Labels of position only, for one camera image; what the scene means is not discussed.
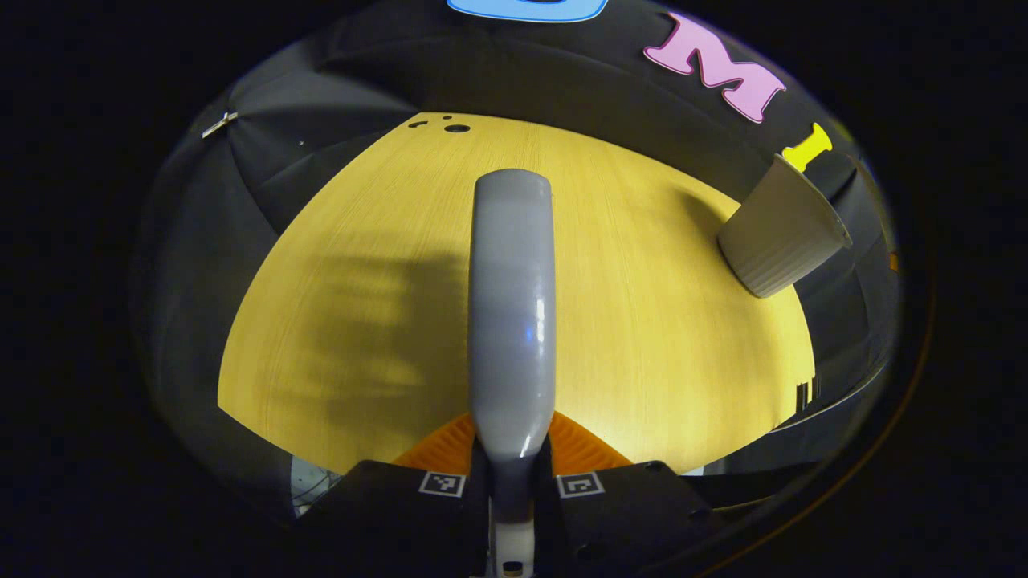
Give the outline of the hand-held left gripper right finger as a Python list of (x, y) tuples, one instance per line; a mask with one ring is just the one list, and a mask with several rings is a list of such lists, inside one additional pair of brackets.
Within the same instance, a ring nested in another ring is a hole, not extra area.
[(537, 567), (649, 567), (727, 526), (664, 462), (632, 463), (558, 411), (533, 490)]

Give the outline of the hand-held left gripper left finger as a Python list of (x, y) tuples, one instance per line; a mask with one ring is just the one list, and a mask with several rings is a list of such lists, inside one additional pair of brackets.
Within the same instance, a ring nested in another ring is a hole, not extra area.
[(390, 463), (363, 460), (301, 517), (338, 567), (483, 567), (491, 475), (469, 414)]

